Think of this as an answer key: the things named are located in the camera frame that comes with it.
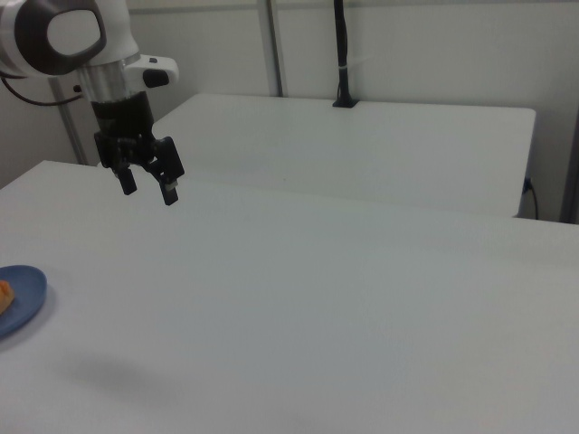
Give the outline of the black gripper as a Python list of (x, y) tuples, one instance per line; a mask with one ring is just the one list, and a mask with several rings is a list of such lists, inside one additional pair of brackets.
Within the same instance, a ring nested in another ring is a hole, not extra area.
[(146, 92), (128, 98), (91, 103), (99, 131), (95, 134), (100, 161), (119, 179), (123, 194), (131, 195), (137, 185), (130, 170), (144, 168), (159, 182), (166, 206), (178, 201), (177, 179), (185, 169), (172, 137), (157, 138)]

